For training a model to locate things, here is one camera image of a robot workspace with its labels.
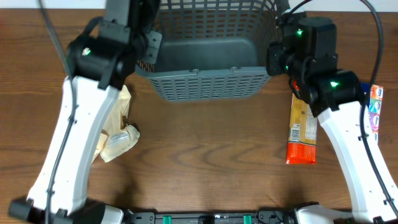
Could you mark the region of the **grey plastic basket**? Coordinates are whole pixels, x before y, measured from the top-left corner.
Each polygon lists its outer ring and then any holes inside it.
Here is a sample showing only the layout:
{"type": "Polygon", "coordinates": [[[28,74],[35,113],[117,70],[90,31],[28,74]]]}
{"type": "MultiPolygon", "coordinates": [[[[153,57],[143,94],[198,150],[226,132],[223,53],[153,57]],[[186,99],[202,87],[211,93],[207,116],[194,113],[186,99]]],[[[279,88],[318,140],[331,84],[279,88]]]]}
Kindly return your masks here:
{"type": "Polygon", "coordinates": [[[289,7],[288,0],[161,1],[156,61],[138,62],[136,73],[167,101],[252,96],[270,79],[267,49],[289,7]]]}

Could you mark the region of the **orange pasta package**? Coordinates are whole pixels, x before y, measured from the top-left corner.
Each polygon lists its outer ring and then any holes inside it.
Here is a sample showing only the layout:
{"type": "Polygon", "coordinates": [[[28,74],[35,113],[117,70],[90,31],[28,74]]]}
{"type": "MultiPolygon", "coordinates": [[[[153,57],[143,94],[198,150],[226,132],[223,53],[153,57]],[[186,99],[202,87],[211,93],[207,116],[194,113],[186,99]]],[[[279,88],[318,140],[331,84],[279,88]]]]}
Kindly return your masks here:
{"type": "Polygon", "coordinates": [[[299,88],[294,90],[290,106],[289,135],[287,139],[286,164],[315,164],[318,120],[306,102],[297,98],[299,88]]]}

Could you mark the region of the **colourful tissue multipack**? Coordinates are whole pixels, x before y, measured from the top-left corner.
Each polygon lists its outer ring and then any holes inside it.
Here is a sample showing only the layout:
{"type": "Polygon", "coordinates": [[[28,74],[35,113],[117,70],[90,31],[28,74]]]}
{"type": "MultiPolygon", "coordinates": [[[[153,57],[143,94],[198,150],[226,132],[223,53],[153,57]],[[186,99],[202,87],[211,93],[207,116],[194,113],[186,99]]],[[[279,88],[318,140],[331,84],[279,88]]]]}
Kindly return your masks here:
{"type": "Polygon", "coordinates": [[[368,106],[368,118],[373,132],[373,138],[375,142],[379,141],[379,122],[382,107],[382,99],[384,95],[384,88],[379,85],[369,86],[368,83],[362,82],[361,87],[364,93],[370,90],[369,99],[367,101],[368,106]]]}

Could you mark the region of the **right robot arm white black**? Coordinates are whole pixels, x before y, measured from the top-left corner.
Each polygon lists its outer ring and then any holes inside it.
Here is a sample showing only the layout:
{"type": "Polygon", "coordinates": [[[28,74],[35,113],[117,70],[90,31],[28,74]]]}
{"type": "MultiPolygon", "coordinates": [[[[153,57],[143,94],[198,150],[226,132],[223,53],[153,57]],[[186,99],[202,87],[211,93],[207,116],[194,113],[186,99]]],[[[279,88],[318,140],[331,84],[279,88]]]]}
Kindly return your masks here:
{"type": "Polygon", "coordinates": [[[374,139],[358,77],[338,68],[335,24],[300,12],[279,16],[276,25],[282,38],[267,50],[267,72],[288,75],[295,95],[318,119],[335,150],[352,206],[343,212],[310,202],[292,209],[288,221],[396,223],[397,186],[374,139]]]}

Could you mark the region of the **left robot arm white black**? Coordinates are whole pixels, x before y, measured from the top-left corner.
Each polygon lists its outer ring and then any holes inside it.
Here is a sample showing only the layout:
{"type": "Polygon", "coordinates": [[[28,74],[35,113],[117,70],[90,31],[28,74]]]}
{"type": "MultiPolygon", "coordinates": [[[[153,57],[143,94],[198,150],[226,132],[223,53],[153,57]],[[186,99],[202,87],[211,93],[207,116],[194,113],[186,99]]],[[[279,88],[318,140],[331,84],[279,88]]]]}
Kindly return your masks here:
{"type": "Polygon", "coordinates": [[[127,223],[128,210],[88,198],[88,178],[105,121],[126,78],[149,50],[159,0],[108,1],[63,50],[41,14],[63,64],[62,104],[49,151],[29,193],[8,214],[29,223],[127,223]]]}

